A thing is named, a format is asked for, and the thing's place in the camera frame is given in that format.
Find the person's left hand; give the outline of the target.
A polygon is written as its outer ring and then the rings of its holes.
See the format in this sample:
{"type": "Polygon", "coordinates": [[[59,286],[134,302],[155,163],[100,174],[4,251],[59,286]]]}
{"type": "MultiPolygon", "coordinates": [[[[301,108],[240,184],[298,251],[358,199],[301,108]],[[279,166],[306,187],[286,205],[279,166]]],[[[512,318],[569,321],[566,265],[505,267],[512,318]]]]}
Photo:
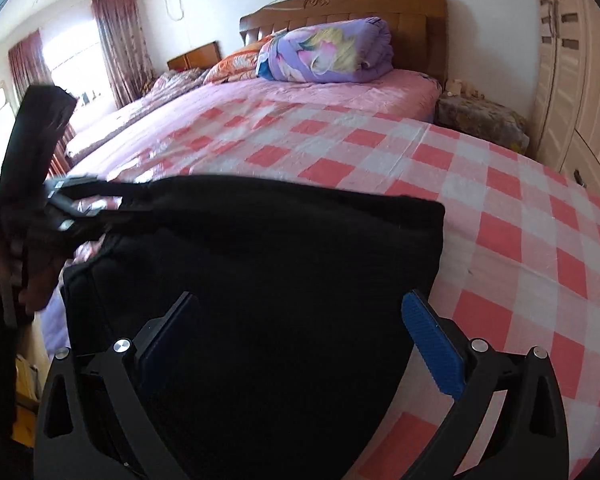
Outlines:
{"type": "MultiPolygon", "coordinates": [[[[27,313],[32,314],[47,307],[66,262],[64,257],[54,257],[46,266],[29,273],[27,285],[20,286],[18,297],[19,303],[26,308],[27,313]]],[[[12,284],[18,271],[15,260],[0,240],[0,292],[4,285],[12,284]]]]}

